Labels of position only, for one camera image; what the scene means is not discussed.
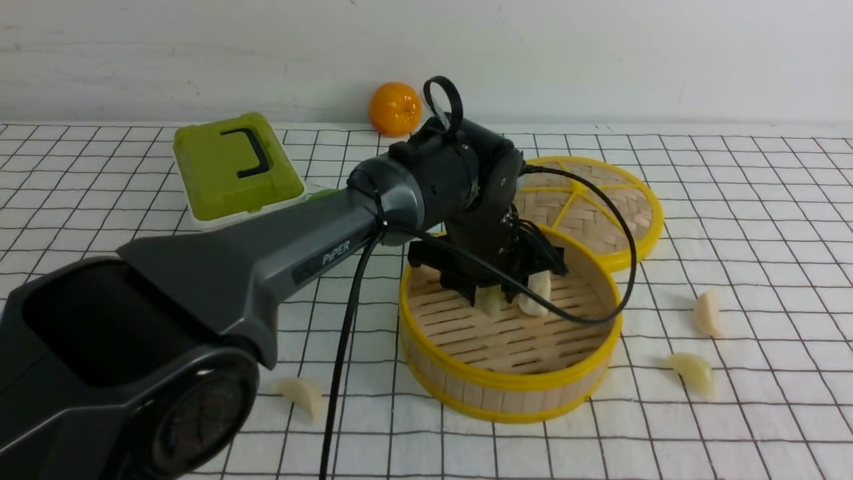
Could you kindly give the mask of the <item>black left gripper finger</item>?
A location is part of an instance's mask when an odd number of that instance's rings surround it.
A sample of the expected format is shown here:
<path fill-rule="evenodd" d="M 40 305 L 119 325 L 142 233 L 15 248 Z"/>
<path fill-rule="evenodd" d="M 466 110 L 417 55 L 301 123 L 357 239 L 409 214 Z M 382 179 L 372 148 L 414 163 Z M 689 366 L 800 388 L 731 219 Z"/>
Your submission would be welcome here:
<path fill-rule="evenodd" d="M 457 280 L 457 292 L 466 299 L 471 307 L 477 307 L 478 283 L 471 280 Z"/>
<path fill-rule="evenodd" d="M 508 279 L 500 280 L 500 298 L 502 298 L 504 303 L 507 305 L 514 303 L 516 295 L 523 291 L 523 289 L 516 288 L 516 283 L 527 288 L 529 285 L 529 279 L 514 279 L 514 283 L 509 282 Z"/>

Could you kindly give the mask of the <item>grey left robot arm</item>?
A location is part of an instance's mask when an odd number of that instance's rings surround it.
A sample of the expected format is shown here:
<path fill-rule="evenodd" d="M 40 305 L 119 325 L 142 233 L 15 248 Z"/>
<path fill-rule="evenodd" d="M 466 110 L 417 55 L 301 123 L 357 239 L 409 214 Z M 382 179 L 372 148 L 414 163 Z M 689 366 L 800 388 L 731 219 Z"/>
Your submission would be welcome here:
<path fill-rule="evenodd" d="M 344 189 L 216 231 L 143 237 L 12 289 L 2 312 L 3 479 L 177 479 L 246 422 L 277 362 L 286 298 L 347 257 L 409 242 L 477 288 L 566 273 L 518 218 L 508 139 L 436 119 L 357 164 Z"/>

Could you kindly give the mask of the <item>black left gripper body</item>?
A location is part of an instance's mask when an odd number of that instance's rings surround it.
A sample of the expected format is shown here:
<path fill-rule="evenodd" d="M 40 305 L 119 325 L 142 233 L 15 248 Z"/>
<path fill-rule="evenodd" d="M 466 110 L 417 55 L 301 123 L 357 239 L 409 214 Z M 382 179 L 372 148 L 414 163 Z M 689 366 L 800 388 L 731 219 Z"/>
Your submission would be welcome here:
<path fill-rule="evenodd" d="M 516 182 L 525 168 L 520 150 L 489 130 L 460 130 L 456 138 L 462 151 L 477 157 L 475 194 L 442 221 L 445 232 L 436 242 L 409 244 L 409 265 L 438 271 L 440 286 L 456 292 L 457 280 L 488 287 L 545 270 L 568 274 L 564 249 L 521 219 L 515 207 Z"/>

